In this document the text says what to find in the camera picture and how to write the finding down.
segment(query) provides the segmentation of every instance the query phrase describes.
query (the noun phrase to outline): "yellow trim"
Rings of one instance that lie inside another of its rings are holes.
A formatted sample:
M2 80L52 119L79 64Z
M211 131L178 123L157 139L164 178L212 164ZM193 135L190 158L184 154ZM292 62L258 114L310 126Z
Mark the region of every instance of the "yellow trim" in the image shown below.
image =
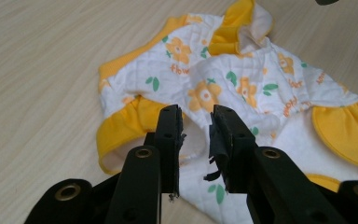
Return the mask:
M339 157L358 165L358 103L345 107L315 106L316 133Z
M156 130L159 111L166 105L137 97L123 109L105 119L97 132L99 163L104 172L113 174L103 164L103 158L112 150L144 137Z
M214 31L208 47L211 55L240 54L239 30L252 22L254 0L238 0L228 8L221 26Z
M123 68L127 63L134 60L142 53L153 48L153 46L155 46L159 41L161 41L161 39L164 38L166 35L172 33L174 30L180 27L185 26L186 19L187 19L187 15L181 16L179 18L168 18L162 30L146 45L128 54L125 54L117 59L114 59L113 61L101 65L99 70L100 82L108 77L114 76L118 72L118 70Z
M315 183L326 189L330 189L335 193L338 192L340 182L337 179L326 175L316 175L316 174L307 174L306 176L312 183Z

